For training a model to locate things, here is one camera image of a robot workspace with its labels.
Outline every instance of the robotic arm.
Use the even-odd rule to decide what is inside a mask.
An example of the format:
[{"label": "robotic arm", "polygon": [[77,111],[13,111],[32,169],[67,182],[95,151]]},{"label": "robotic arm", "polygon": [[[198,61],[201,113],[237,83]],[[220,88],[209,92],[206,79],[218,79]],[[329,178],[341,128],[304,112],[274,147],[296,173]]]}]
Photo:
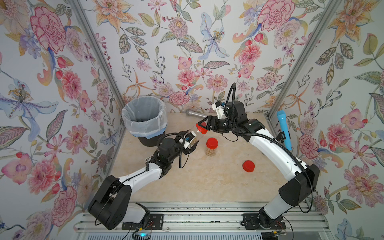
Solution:
[{"label": "robotic arm", "polygon": [[[232,102],[228,102],[233,90]],[[315,165],[308,166],[269,133],[257,119],[248,120],[242,102],[235,101],[235,84],[232,85],[227,103],[214,103],[212,108],[218,116],[207,116],[196,124],[201,133],[212,130],[217,133],[233,132],[257,147],[282,172],[288,181],[279,189],[274,199],[266,204],[253,220],[253,225],[269,229],[271,224],[283,213],[297,206],[315,189],[320,170]],[[124,177],[107,177],[92,199],[88,212],[100,221],[108,230],[120,222],[138,223],[143,228],[149,221],[149,210],[141,204],[128,204],[131,194],[145,185],[162,178],[172,167],[173,160],[181,154],[189,154],[198,144],[193,131],[166,134],[158,141],[158,149],[146,159],[146,166]]]}]

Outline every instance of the blue flower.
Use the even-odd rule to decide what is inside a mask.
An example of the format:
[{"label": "blue flower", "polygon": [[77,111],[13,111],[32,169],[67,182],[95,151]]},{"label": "blue flower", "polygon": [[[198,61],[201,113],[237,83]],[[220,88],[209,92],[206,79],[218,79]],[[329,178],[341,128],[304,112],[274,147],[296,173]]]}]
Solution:
[{"label": "blue flower", "polygon": [[229,57],[229,54],[226,53],[224,48],[221,48],[217,45],[217,43],[220,42],[220,40],[224,37],[224,28],[216,29],[211,34],[211,27],[212,27],[212,20],[210,16],[207,13],[201,14],[201,26],[200,31],[203,37],[203,43],[207,45],[207,51],[204,55],[199,57],[199,60],[206,60],[208,59],[209,53],[211,51],[215,51],[217,56],[221,58]]},{"label": "blue flower", "polygon": [[112,130],[110,128],[108,128],[108,134],[106,136],[102,136],[100,138],[100,142],[103,143],[104,145],[108,145],[108,144],[113,144],[113,145],[117,145],[117,141],[116,141],[116,137],[118,136],[119,134],[119,130],[117,130],[114,134],[112,134]]},{"label": "blue flower", "polygon": [[347,237],[352,236],[352,227],[347,219],[343,220],[342,224],[337,225],[338,234],[335,235],[339,240],[346,240]]},{"label": "blue flower", "polygon": [[37,56],[39,56],[39,58],[41,57],[41,48],[38,47],[34,42],[32,42],[32,45],[30,43],[26,43],[26,47],[28,48],[28,53],[32,55],[34,59],[36,59]]},{"label": "blue flower", "polygon": [[72,179],[72,185],[74,188],[77,188],[79,186],[79,182],[81,180],[81,174],[79,174],[78,172],[75,172],[73,174],[73,176],[71,177]]},{"label": "blue flower", "polygon": [[0,93],[0,109],[4,110],[8,118],[12,119],[15,116],[22,116],[28,119],[31,124],[31,132],[28,135],[28,141],[32,142],[40,133],[40,127],[35,121],[35,117],[39,114],[49,114],[56,109],[58,102],[51,103],[43,101],[40,103],[31,103],[33,98],[30,95],[30,90],[22,81],[14,79],[15,85],[8,86],[9,95],[12,99],[6,98]]}]

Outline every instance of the orange flower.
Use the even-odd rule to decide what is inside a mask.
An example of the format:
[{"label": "orange flower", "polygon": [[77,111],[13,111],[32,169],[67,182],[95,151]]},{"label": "orange flower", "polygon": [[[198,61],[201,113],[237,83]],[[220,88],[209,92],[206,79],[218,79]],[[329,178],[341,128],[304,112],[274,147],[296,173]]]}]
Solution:
[{"label": "orange flower", "polygon": [[109,22],[120,35],[121,23],[139,23],[140,22],[127,13],[133,6],[123,0],[92,0],[96,6],[93,11],[97,12],[96,23],[101,25],[102,23]]},{"label": "orange flower", "polygon": [[379,2],[377,0],[346,0],[344,9],[337,13],[337,17],[328,26],[336,29],[332,44],[345,35],[360,45],[360,27],[373,22],[369,12]]}]

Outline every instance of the pink flower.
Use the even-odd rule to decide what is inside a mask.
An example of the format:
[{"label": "pink flower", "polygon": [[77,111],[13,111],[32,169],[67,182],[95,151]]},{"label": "pink flower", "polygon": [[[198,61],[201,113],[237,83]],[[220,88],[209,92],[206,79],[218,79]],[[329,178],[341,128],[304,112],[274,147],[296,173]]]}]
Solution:
[{"label": "pink flower", "polygon": [[328,128],[327,137],[336,147],[346,147],[353,140],[351,131],[342,124],[332,124]]},{"label": "pink flower", "polygon": [[196,75],[196,77],[205,77],[205,76],[212,76],[210,73],[212,73],[212,71],[209,71],[209,68],[206,68],[204,70],[204,68],[201,68],[200,71],[199,70],[196,70],[196,72],[198,73],[198,75]]},{"label": "pink flower", "polygon": [[99,44],[106,44],[106,42],[104,42],[105,40],[105,37],[99,37],[99,34],[98,33],[95,33],[95,37],[97,39],[97,41],[99,42]]},{"label": "pink flower", "polygon": [[80,40],[79,33],[73,28],[67,28],[65,40],[67,43],[67,49],[70,50],[70,52],[74,55],[77,60],[81,61],[85,46]]},{"label": "pink flower", "polygon": [[169,97],[173,92],[174,91],[170,83],[165,83],[159,86],[159,94],[163,97]]},{"label": "pink flower", "polygon": [[92,106],[91,100],[89,99],[88,94],[85,90],[83,90],[79,96],[79,103],[80,108],[84,112],[87,112],[87,108],[90,108]]},{"label": "pink flower", "polygon": [[26,224],[26,229],[22,239],[41,240],[46,239],[46,236],[51,231],[52,215],[51,210],[35,212]]},{"label": "pink flower", "polygon": [[180,71],[177,76],[178,80],[183,84],[192,83],[195,80],[195,77],[195,73],[190,69]]},{"label": "pink flower", "polygon": [[243,81],[242,83],[238,83],[238,85],[237,85],[237,89],[238,89],[238,90],[241,90],[242,92],[245,92],[245,91],[249,90],[249,87],[248,87],[248,85]]},{"label": "pink flower", "polygon": [[70,99],[76,99],[79,97],[81,91],[81,82],[80,78],[77,76],[77,73],[66,71],[61,78],[61,83],[67,97]]},{"label": "pink flower", "polygon": [[31,175],[28,178],[31,193],[39,194],[41,191],[46,191],[52,184],[55,178],[55,164],[51,160],[42,160],[36,163],[33,167]]},{"label": "pink flower", "polygon": [[239,62],[244,65],[254,63],[261,53],[260,47],[256,44],[246,46],[239,55]]},{"label": "pink flower", "polygon": [[154,9],[154,8],[158,8],[160,10],[160,6],[164,6],[165,2],[162,2],[162,0],[151,0],[152,3],[148,3],[148,6],[151,7],[151,10]]},{"label": "pink flower", "polygon": [[273,61],[273,68],[274,69],[280,69],[281,67],[281,58],[275,59]]},{"label": "pink flower", "polygon": [[264,77],[257,79],[257,91],[265,90],[272,87],[275,83],[280,81],[283,75],[276,75],[273,72],[267,72]]},{"label": "pink flower", "polygon": [[179,17],[172,19],[168,27],[177,38],[184,37],[188,33],[187,23]]},{"label": "pink flower", "polygon": [[240,69],[239,75],[241,75],[243,78],[249,78],[254,68],[254,65],[245,65]]},{"label": "pink flower", "polygon": [[99,78],[99,73],[96,71],[96,69],[91,68],[91,73],[94,76],[94,78],[98,79]]},{"label": "pink flower", "polygon": [[59,147],[65,142],[65,139],[61,140],[62,137],[63,136],[61,134],[59,134],[59,138],[58,139],[56,139],[56,137],[53,136],[53,138],[52,138],[53,144],[47,143],[47,145],[46,145],[47,148],[52,149],[52,150],[49,151],[49,152],[46,152],[44,154],[45,157],[52,154],[52,159],[53,159],[53,158],[56,157],[56,154],[58,152],[61,152],[61,149],[59,149]]},{"label": "pink flower", "polygon": [[60,227],[70,218],[76,206],[76,198],[77,193],[72,186],[68,186],[66,191],[59,193],[51,212],[53,225]]},{"label": "pink flower", "polygon": [[376,203],[384,203],[383,195],[380,192],[384,191],[384,185],[376,182],[379,177],[376,174],[368,176],[369,168],[354,166],[352,172],[345,169],[344,178],[349,181],[348,196],[356,197],[356,200],[362,204],[362,198],[365,199],[365,204],[370,207],[375,207]]},{"label": "pink flower", "polygon": [[11,178],[13,182],[22,184],[31,172],[32,160],[28,154],[24,154],[20,159],[15,159],[1,168],[1,172]]},{"label": "pink flower", "polygon": [[91,118],[92,118],[93,121],[97,122],[97,121],[99,121],[101,119],[101,114],[102,114],[101,111],[99,111],[99,110],[92,110],[91,113],[92,113],[91,114]]},{"label": "pink flower", "polygon": [[192,65],[191,58],[179,57],[179,70],[189,69]]},{"label": "pink flower", "polygon": [[299,31],[301,24],[299,21],[291,20],[284,23],[279,29],[275,31],[275,46],[285,45],[290,42]]},{"label": "pink flower", "polygon": [[324,89],[322,88],[323,87],[323,77],[321,78],[317,78],[317,80],[315,80],[315,82],[313,83],[313,87],[312,89],[314,89],[314,94],[317,95],[321,95],[321,91],[323,91]]},{"label": "pink flower", "polygon": [[136,60],[136,66],[140,70],[143,69],[144,71],[147,71],[147,72],[149,69],[151,69],[151,66],[148,63],[144,62],[144,60],[141,60],[140,58],[138,58],[138,60]]},{"label": "pink flower", "polygon": [[365,126],[365,124],[362,122],[362,115],[358,108],[352,110],[347,115],[344,115],[344,117],[341,118],[341,123],[344,123],[345,126],[349,127],[350,129],[360,129]]},{"label": "pink flower", "polygon": [[97,100],[103,103],[103,106],[106,108],[108,106],[109,93],[108,93],[108,84],[104,79],[102,83],[97,84]]},{"label": "pink flower", "polygon": [[169,101],[175,105],[181,106],[189,101],[189,95],[186,95],[185,92],[178,91],[169,96]]},{"label": "pink flower", "polygon": [[319,156],[319,145],[316,140],[309,135],[302,135],[299,138],[300,150],[309,159],[315,159]]},{"label": "pink flower", "polygon": [[209,79],[207,80],[207,85],[206,87],[208,89],[213,89],[215,92],[221,92],[224,90],[224,88],[226,88],[228,86],[227,84],[228,82],[228,79],[224,78],[223,75],[218,75],[216,74],[215,76],[211,76],[209,77]]},{"label": "pink flower", "polygon": [[306,117],[300,122],[301,131],[309,136],[312,136],[317,127],[317,121],[313,118]]},{"label": "pink flower", "polygon": [[46,7],[36,7],[35,15],[31,16],[31,27],[39,43],[54,53],[63,51],[65,31],[60,18]]},{"label": "pink flower", "polygon": [[356,153],[355,155],[353,155],[353,159],[357,159],[358,157],[360,157],[360,160],[364,163],[365,166],[368,167],[368,165],[365,162],[369,163],[372,166],[375,166],[376,163],[374,161],[372,161],[372,160],[367,158],[367,157],[375,157],[375,154],[373,154],[373,153],[364,153],[365,151],[367,151],[369,149],[369,146],[368,145],[364,145],[360,149],[359,148],[359,144],[360,144],[359,141],[355,141],[355,147],[352,147],[351,145],[348,144],[348,147],[351,150],[351,152]]},{"label": "pink flower", "polygon": [[257,18],[257,24],[262,23],[262,30],[267,31],[279,28],[288,21],[294,10],[292,0],[268,0]]},{"label": "pink flower", "polygon": [[65,138],[67,142],[67,149],[72,149],[72,155],[78,154],[80,148],[88,146],[88,133],[87,129],[83,128],[83,125],[80,124],[77,127],[72,126],[72,132],[68,131],[69,137]]}]

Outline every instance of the red flower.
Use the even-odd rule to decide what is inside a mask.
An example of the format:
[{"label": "red flower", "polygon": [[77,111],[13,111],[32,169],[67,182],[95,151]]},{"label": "red flower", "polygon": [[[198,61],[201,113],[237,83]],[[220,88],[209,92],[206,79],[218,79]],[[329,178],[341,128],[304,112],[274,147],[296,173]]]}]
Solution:
[{"label": "red flower", "polygon": [[59,57],[58,59],[57,59],[57,64],[59,64],[59,67],[61,67],[61,68],[65,68],[65,65],[66,65],[66,61],[64,60],[64,58],[62,58],[62,57]]}]

